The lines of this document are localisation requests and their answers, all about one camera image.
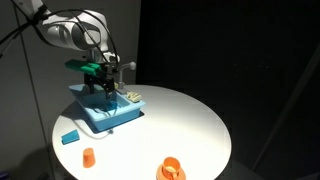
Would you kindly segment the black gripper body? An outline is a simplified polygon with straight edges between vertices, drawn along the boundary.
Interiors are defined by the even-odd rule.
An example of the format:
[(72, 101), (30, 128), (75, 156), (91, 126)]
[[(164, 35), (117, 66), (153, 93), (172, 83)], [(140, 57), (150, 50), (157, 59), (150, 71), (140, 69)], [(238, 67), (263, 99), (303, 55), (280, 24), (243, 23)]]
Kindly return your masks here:
[(109, 78), (107, 73), (98, 64), (89, 64), (84, 68), (84, 82), (87, 85), (100, 85), (103, 88), (113, 88), (114, 79)]

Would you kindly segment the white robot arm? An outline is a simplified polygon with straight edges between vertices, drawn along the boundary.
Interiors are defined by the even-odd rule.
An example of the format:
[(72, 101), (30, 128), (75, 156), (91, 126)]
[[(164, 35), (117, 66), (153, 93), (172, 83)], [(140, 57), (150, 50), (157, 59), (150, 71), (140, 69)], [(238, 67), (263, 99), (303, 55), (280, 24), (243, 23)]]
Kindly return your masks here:
[(113, 75), (120, 58), (103, 14), (84, 9), (51, 12), (42, 0), (11, 0), (26, 17), (40, 39), (59, 48), (87, 51), (83, 60), (69, 60), (65, 67), (84, 74), (89, 93), (100, 86), (105, 97), (115, 91)]

